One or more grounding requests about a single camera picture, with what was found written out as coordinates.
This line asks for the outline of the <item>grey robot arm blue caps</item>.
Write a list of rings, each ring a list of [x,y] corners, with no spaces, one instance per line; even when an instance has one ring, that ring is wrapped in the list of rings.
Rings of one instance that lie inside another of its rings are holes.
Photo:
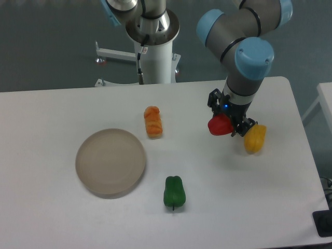
[[[134,43],[139,84],[169,84],[175,75],[172,45],[180,23],[166,1],[101,4],[113,24],[125,26]],[[212,91],[207,104],[214,116],[226,116],[230,134],[245,136],[256,126],[246,112],[274,59],[272,46],[261,36],[286,24],[292,14],[291,1],[240,1],[233,15],[212,9],[198,21],[199,40],[228,70],[223,90]]]

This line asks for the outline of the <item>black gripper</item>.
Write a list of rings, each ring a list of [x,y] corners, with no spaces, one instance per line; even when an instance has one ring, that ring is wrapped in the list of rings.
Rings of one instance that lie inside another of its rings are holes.
[[[252,118],[246,117],[246,112],[251,102],[239,105],[230,102],[230,96],[223,96],[219,89],[210,92],[207,105],[214,115],[224,113],[229,119],[233,127],[231,137],[238,134],[244,137],[248,131],[257,124]]]

